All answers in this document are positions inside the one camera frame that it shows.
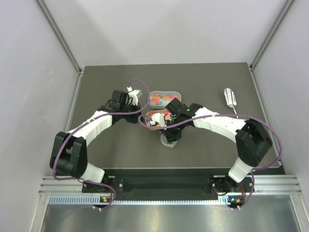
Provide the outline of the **white round jar lid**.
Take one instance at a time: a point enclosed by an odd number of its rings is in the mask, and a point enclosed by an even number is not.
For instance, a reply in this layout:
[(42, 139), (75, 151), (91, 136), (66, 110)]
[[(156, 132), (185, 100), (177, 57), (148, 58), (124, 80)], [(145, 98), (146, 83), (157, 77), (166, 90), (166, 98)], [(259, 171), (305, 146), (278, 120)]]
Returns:
[(168, 142), (166, 136), (164, 136), (163, 134), (161, 134), (160, 140), (161, 140), (161, 143), (162, 143), (165, 147), (174, 147), (174, 146), (177, 144), (177, 141)]

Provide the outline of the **pink oval candy box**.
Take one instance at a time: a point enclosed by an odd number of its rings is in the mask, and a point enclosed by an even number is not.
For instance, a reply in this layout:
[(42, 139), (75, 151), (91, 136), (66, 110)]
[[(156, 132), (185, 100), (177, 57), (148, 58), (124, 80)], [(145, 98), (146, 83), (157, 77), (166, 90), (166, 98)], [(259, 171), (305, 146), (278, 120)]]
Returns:
[(164, 119), (171, 119), (171, 117), (165, 115), (169, 115), (167, 110), (149, 111), (145, 118), (145, 123), (148, 126), (148, 129), (154, 131), (157, 127), (165, 127), (166, 122)]

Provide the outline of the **clear round glass jar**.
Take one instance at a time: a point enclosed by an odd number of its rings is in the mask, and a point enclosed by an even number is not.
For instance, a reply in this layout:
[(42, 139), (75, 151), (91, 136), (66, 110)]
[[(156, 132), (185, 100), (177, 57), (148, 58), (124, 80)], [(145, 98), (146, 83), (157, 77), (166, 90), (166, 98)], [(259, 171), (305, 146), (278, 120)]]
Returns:
[(165, 149), (174, 149), (177, 143), (171, 143), (171, 144), (163, 143), (162, 145)]

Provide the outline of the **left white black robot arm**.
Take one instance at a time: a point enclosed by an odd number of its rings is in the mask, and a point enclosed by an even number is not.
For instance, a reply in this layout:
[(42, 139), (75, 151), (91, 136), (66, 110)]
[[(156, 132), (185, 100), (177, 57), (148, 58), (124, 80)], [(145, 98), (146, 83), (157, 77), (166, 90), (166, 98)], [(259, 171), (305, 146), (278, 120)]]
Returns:
[(109, 179), (105, 171), (88, 162), (87, 147), (104, 130), (121, 119), (137, 123), (141, 115), (140, 90), (127, 88), (128, 92), (115, 90), (112, 98), (99, 107), (94, 114), (77, 128), (59, 132), (55, 136), (50, 158), (53, 177), (63, 174), (65, 179), (76, 178), (90, 181), (98, 191), (106, 191)]

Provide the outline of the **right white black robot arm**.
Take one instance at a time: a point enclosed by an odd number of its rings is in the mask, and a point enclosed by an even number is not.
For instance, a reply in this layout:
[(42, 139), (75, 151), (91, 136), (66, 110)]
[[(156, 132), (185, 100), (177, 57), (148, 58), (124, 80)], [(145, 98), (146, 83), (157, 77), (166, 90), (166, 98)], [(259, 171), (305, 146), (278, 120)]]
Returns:
[(238, 158), (223, 180), (212, 184), (219, 193), (237, 191), (243, 179), (259, 165), (273, 142), (264, 126), (254, 119), (220, 116), (200, 104), (186, 106), (173, 99), (167, 106), (168, 114), (158, 113), (152, 120), (160, 125), (167, 143), (177, 142), (185, 127), (206, 129), (222, 135), (236, 144)]

